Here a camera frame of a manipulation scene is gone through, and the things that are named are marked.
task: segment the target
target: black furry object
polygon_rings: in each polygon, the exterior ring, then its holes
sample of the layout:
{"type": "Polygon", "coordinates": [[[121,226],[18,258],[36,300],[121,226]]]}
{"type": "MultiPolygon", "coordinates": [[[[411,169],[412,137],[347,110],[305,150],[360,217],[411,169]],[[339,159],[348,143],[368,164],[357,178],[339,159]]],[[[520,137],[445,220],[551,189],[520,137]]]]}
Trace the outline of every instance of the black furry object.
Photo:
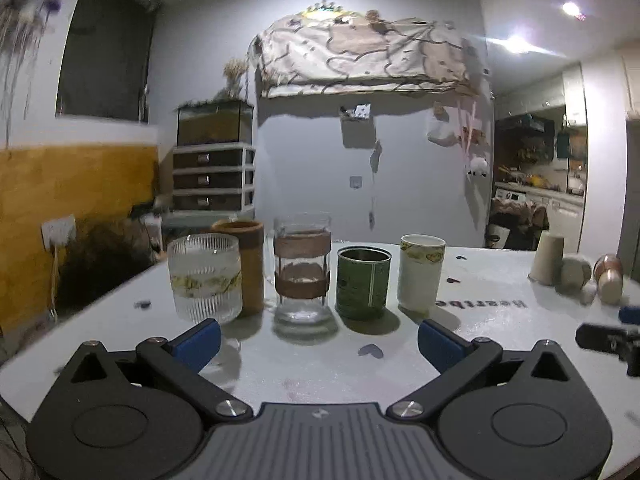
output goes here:
{"type": "Polygon", "coordinates": [[[79,312],[153,265],[148,243],[128,231],[99,224],[68,245],[56,291],[59,314],[79,312]]]}

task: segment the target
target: power outlet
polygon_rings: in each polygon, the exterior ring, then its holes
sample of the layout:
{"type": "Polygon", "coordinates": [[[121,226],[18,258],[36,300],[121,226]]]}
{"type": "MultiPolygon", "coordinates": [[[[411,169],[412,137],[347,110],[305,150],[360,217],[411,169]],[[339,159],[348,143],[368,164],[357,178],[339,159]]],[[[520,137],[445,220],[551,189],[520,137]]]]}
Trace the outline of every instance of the power outlet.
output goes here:
{"type": "Polygon", "coordinates": [[[49,220],[42,224],[42,241],[44,248],[50,251],[51,246],[65,246],[76,237],[76,217],[49,220]]]}

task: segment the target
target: green can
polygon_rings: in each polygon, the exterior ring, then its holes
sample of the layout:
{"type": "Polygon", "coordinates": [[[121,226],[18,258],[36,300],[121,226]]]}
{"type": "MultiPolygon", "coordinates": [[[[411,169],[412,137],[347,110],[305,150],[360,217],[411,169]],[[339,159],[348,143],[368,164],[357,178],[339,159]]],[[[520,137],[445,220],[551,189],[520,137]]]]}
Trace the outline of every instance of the green can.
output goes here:
{"type": "Polygon", "coordinates": [[[349,319],[376,319],[385,312],[391,254],[375,247],[338,251],[335,309],[349,319]]]}

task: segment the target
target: blue gripper pad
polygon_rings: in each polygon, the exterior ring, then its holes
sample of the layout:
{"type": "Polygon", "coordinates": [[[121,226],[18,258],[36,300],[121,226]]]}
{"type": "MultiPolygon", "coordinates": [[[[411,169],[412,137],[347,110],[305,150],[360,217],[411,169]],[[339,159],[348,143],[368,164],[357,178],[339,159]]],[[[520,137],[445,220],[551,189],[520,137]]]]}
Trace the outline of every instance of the blue gripper pad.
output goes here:
{"type": "Polygon", "coordinates": [[[220,325],[213,319],[206,319],[171,341],[171,355],[198,373],[220,351],[221,344],[220,325]]]}
{"type": "Polygon", "coordinates": [[[420,323],[418,327],[418,349],[440,373],[462,361],[466,356],[466,347],[461,343],[466,343],[467,346],[468,343],[453,333],[450,335],[453,338],[438,330],[428,320],[420,323]]]}
{"type": "Polygon", "coordinates": [[[622,323],[640,325],[640,306],[621,306],[618,319],[622,323]]]}

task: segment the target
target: drawer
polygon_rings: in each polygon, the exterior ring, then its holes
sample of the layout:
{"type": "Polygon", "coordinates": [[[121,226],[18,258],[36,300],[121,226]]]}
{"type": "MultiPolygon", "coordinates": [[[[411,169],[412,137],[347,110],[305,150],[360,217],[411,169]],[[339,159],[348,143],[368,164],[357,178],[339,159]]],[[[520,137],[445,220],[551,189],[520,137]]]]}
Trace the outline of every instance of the drawer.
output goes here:
{"type": "Polygon", "coordinates": [[[210,152],[174,153],[174,168],[205,166],[242,166],[242,148],[211,150],[210,152]]]}
{"type": "Polygon", "coordinates": [[[242,187],[242,172],[174,175],[174,189],[199,187],[242,187]]]}
{"type": "Polygon", "coordinates": [[[240,211],[242,209],[242,195],[174,195],[174,208],[210,211],[240,211]]]}

